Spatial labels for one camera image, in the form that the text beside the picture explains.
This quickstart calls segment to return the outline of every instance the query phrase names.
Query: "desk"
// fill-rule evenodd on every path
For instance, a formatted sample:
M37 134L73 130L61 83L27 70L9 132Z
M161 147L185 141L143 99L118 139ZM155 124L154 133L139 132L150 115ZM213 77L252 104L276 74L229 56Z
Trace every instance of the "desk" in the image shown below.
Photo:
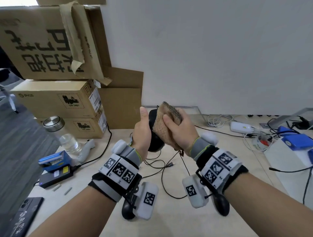
M252 118L236 117L240 122L250 123L259 127L260 122L267 122L270 118L267 116ZM207 128L199 115L193 115L192 120L196 125ZM239 133L231 132L228 123L222 128L210 128L212 130L221 131L233 135ZM205 130L197 128L199 134ZM132 129L111 130L113 135L107 152L99 160L86 165L84 168L77 170L73 177L61 182L61 187L55 192L51 186L43 189L35 186L29 197L44 197L45 200L37 213L37 216L28 232L35 230L44 220L52 213L63 206L66 202L83 190L91 180L91 176L98 172L111 154L111 148L119 140L129 141L129 135ZM261 180L273 185L279 190L286 193L282 184L275 175L275 172L268 170L269 163L262 152L248 150L243 144L242 138L231 137L224 134L215 133L219 138L218 147L227 149L238 156L249 171ZM88 160L98 157L104 150L109 140L109 132L106 130L102 139L95 139L96 147L91 150ZM85 143L87 139L80 139L81 143ZM176 152L173 148L165 146L159 159L167 162ZM149 153L148 158L155 158L159 153ZM172 160L175 165L166 168L163 175L163 182L166 190L176 197L182 197L186 193L182 186L182 179L188 175L186 168L179 155ZM189 157L184 157L185 164L190 174L197 170L196 163ZM139 173L142 176L150 175L157 172L156 169L142 163ZM152 218L149 221L133 220L126 221L121 215L123 200L121 200L114 209L107 225L103 229L100 236L117 237L117 236L257 236L256 233L244 222L239 214L231 207L227 217L220 216L212 204L212 200L202 208L194 209L188 198L176 200L168 196L161 184L161 173L145 178L144 181L155 183L159 187L159 194L154 208ZM65 191L70 187L72 190L64 196Z

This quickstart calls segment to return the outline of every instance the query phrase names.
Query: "finger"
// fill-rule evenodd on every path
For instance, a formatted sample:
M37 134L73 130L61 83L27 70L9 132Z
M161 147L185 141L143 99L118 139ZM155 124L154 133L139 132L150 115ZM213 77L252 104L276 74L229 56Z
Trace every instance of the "finger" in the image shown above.
M149 122L149 113L145 107L140 107L140 120Z
M182 119L188 118L188 114L182 109L182 108L177 108L178 112L182 116Z
M174 132L178 128L178 125L174 123L174 121L171 120L171 118L166 114L163 115L163 122L172 132Z

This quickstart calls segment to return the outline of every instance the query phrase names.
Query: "gray carpet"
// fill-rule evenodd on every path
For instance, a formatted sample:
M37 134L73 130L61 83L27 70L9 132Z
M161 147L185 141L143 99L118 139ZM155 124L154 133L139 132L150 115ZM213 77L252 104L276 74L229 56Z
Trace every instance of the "gray carpet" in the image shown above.
M59 146L25 107L17 110L0 106L0 236L42 173L38 160Z

